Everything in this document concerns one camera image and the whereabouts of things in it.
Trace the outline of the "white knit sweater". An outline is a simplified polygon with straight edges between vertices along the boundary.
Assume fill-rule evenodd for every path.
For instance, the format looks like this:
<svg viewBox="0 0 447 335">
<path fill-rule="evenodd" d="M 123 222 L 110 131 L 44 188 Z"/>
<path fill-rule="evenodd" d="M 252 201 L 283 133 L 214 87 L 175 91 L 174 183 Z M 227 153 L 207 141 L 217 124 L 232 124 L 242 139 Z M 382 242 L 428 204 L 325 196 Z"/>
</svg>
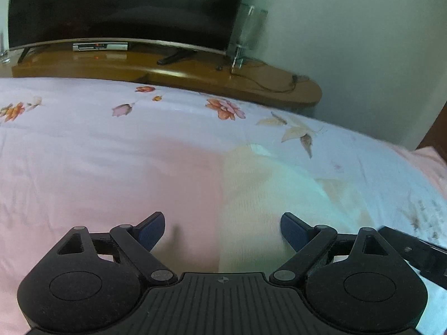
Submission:
<svg viewBox="0 0 447 335">
<path fill-rule="evenodd" d="M 355 234 L 374 222 L 359 191 L 340 179 L 313 178 L 264 147 L 237 147 L 223 157 L 219 270 L 270 274 L 293 256 L 280 219 L 290 212 L 310 226 Z"/>
</svg>

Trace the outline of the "pink floral bed sheet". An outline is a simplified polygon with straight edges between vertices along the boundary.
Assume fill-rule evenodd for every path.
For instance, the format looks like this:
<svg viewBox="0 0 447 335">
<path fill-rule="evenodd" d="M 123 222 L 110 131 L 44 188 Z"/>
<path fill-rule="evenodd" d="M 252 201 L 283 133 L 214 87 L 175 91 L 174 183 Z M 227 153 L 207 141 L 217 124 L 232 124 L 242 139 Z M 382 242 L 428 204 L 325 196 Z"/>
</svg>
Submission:
<svg viewBox="0 0 447 335">
<path fill-rule="evenodd" d="M 294 113 L 128 82 L 1 80 L 1 332 L 24 334 L 23 277 L 72 227 L 166 218 L 154 255 L 219 270 L 224 155 L 257 144 L 313 178 L 340 179 L 374 222 L 446 245 L 446 164 Z"/>
</svg>

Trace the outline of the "curved wooden tv console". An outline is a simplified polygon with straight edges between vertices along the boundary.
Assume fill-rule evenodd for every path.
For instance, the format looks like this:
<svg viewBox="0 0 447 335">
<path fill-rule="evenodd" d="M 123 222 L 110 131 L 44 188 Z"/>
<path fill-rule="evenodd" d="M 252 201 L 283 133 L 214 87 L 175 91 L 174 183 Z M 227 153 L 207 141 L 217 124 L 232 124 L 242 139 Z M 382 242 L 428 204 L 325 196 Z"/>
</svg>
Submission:
<svg viewBox="0 0 447 335">
<path fill-rule="evenodd" d="M 70 44 L 57 43 L 20 49 L 8 68 L 15 78 L 88 78 L 161 85 L 290 111 L 315 107 L 322 98 L 321 88 L 308 77 L 249 58 L 233 72 L 229 58 L 202 51 L 172 64 L 159 64 L 175 51 L 141 43 L 132 44 L 127 51 L 73 51 Z"/>
</svg>

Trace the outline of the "silver set-top box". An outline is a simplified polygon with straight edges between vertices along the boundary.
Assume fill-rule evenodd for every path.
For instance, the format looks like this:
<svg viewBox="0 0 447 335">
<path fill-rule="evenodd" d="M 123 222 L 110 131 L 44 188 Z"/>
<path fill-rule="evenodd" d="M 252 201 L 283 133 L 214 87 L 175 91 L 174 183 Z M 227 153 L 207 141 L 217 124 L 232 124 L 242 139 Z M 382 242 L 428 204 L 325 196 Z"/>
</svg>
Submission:
<svg viewBox="0 0 447 335">
<path fill-rule="evenodd" d="M 76 42 L 73 51 L 127 51 L 127 42 Z"/>
</svg>

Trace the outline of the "clear glass table lamp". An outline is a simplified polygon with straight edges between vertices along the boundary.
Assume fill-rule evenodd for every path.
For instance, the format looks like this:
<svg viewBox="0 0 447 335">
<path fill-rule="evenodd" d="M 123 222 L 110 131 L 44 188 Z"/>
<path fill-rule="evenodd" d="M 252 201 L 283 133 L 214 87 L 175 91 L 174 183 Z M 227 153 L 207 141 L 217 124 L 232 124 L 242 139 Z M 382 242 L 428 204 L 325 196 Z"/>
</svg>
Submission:
<svg viewBox="0 0 447 335">
<path fill-rule="evenodd" d="M 236 16 L 227 56 L 231 59 L 230 71 L 242 67 L 246 51 L 253 50 L 264 30 L 268 11 L 252 4 L 241 4 Z"/>
</svg>

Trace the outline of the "large black television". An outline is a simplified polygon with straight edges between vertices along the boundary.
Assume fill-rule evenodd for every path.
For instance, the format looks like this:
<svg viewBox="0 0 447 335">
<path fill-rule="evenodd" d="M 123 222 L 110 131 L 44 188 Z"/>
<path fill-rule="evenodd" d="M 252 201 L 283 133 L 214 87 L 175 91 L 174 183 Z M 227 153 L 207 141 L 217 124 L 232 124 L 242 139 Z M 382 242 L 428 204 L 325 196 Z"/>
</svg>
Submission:
<svg viewBox="0 0 447 335">
<path fill-rule="evenodd" d="M 9 0 L 9 46 L 74 39 L 226 51 L 242 0 Z"/>
</svg>

